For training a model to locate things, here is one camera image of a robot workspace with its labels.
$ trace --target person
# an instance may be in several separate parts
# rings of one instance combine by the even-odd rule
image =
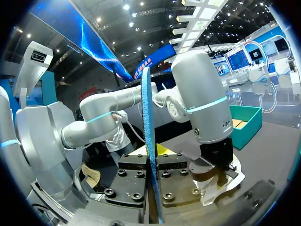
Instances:
[[[128,120],[127,113],[125,111],[117,111],[120,115],[112,114],[114,120],[116,121],[118,131],[117,133],[107,139],[105,144],[114,160],[116,165],[118,166],[118,162],[123,154],[129,154],[134,151],[134,148],[131,144],[130,139],[127,137],[126,132],[123,129],[122,122],[126,122]]]

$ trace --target white panel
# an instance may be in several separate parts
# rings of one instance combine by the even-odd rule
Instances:
[[[214,8],[205,8],[200,15],[200,19],[211,19],[212,16],[215,14],[216,9]]]
[[[185,41],[182,47],[191,46],[195,40]]]
[[[203,30],[207,23],[208,21],[197,21],[192,30]]]
[[[212,6],[221,6],[221,4],[224,2],[225,0],[209,0],[208,5],[212,5]]]
[[[187,40],[189,40],[189,39],[196,39],[196,38],[199,36],[200,33],[201,33],[201,32],[191,32],[191,33],[188,35]]]
[[[182,48],[182,49],[180,49],[180,51],[179,51],[179,54],[180,54],[180,53],[184,53],[184,52],[186,52],[188,49],[189,49],[189,47],[186,47],[186,48]]]

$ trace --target blue banner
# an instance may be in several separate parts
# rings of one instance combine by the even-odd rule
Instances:
[[[133,81],[121,62],[68,0],[40,0],[31,13],[72,41],[125,82]]]
[[[172,45],[168,44],[158,49],[156,52],[150,54],[147,58],[145,58],[137,67],[134,78],[140,79],[142,76],[142,70],[145,67],[153,67],[157,63],[166,60],[172,56],[176,55],[176,52]]]

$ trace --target spotlight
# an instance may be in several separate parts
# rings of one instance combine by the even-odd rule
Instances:
[[[130,9],[130,6],[129,6],[128,4],[126,4],[126,5],[123,6],[123,9],[124,9],[124,10],[129,10],[129,9]]]

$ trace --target teal box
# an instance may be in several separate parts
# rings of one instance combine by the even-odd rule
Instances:
[[[262,126],[261,107],[230,106],[233,119],[246,121],[247,124],[241,128],[234,128],[231,138],[233,146],[242,149],[257,133]]]

